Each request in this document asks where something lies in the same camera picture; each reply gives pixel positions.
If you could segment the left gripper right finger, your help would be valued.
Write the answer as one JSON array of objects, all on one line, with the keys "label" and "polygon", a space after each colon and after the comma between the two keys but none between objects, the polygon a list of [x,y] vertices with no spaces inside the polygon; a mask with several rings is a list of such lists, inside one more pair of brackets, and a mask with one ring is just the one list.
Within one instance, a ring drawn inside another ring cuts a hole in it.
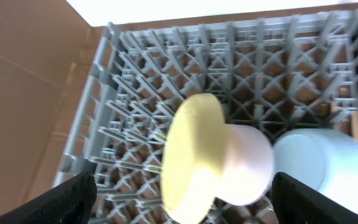
[{"label": "left gripper right finger", "polygon": [[358,214],[284,172],[274,175],[271,202],[279,224],[358,224]]}]

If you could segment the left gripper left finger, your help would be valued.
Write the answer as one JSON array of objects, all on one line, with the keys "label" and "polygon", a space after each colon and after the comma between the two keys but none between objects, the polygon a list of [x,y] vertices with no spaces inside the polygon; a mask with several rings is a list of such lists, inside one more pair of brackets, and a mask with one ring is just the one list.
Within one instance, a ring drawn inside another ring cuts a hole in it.
[{"label": "left gripper left finger", "polygon": [[96,197],[93,174],[81,172],[1,215],[0,224],[88,223]]}]

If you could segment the light blue bowl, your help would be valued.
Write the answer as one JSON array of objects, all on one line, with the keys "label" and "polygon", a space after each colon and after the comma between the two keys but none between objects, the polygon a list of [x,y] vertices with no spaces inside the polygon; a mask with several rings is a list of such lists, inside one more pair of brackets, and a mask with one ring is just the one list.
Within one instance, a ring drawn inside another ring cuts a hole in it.
[{"label": "light blue bowl", "polygon": [[358,214],[358,142],[335,129],[294,129],[273,145],[284,172]]}]

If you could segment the pink white bowl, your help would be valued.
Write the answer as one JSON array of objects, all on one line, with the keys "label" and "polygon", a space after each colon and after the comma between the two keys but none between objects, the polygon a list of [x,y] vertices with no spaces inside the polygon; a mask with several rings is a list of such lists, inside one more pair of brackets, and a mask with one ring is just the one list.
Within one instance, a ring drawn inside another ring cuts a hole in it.
[{"label": "pink white bowl", "polygon": [[273,178],[272,145],[260,130],[228,124],[223,176],[217,198],[237,206],[250,205],[264,196]]}]

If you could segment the yellow plate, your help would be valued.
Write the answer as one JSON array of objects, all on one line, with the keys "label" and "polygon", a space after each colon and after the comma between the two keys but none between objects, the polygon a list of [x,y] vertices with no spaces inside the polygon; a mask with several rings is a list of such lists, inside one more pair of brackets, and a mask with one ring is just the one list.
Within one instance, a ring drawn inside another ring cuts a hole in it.
[{"label": "yellow plate", "polygon": [[187,98],[175,113],[165,141],[161,194],[178,223],[199,223],[211,208],[221,177],[227,129],[219,100],[210,93]]}]

